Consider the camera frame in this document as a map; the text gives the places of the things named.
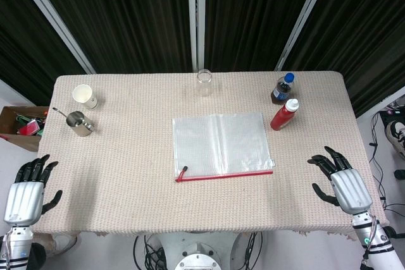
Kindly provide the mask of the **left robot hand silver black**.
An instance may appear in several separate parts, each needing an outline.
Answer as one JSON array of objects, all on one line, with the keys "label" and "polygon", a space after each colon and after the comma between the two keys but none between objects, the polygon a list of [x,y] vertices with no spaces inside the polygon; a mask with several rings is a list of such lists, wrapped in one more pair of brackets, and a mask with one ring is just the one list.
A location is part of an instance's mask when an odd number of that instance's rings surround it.
[{"label": "left robot hand silver black", "polygon": [[56,207],[63,195],[58,190],[53,199],[44,203],[44,192],[52,170],[58,165],[57,161],[48,162],[49,154],[25,163],[17,171],[11,184],[6,207],[4,222],[10,226],[32,226],[49,210]]}]

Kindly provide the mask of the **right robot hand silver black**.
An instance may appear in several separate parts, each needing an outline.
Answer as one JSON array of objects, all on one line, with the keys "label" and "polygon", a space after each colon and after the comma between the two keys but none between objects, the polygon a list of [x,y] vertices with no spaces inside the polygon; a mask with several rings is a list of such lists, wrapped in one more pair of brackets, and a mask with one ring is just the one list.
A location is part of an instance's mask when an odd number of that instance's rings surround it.
[{"label": "right robot hand silver black", "polygon": [[339,152],[326,146],[331,155],[312,156],[308,163],[319,167],[332,186],[334,195],[327,195],[316,184],[312,184],[315,194],[324,202],[340,207],[346,214],[357,215],[368,212],[373,204],[371,195],[359,172]]}]

